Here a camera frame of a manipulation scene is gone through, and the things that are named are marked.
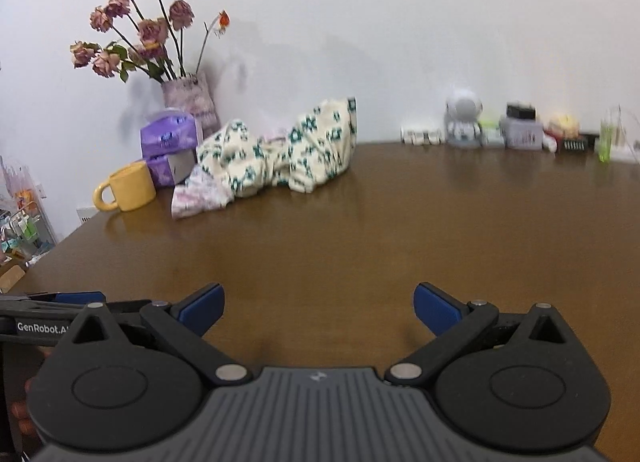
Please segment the person's left hand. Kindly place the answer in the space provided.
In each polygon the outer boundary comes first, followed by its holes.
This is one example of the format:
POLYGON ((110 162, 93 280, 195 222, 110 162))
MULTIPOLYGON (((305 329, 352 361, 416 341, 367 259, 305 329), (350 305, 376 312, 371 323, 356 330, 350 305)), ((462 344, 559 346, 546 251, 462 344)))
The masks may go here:
MULTIPOLYGON (((41 357, 40 364, 38 366, 39 369, 41 367, 41 364, 43 364, 43 360, 46 360, 51 355, 52 350, 51 348, 39 348, 38 352, 40 353, 41 357)), ((34 372, 34 374, 30 378, 27 378, 27 380, 25 381, 25 398, 20 401, 15 401, 14 404, 11 404, 10 407, 12 416, 17 420, 18 430, 24 437, 28 438, 35 438, 37 436, 35 423, 32 422, 32 418, 29 415, 26 402, 26 396, 29 393, 30 387, 32 387, 32 382, 35 381, 36 373, 37 372, 34 372)))

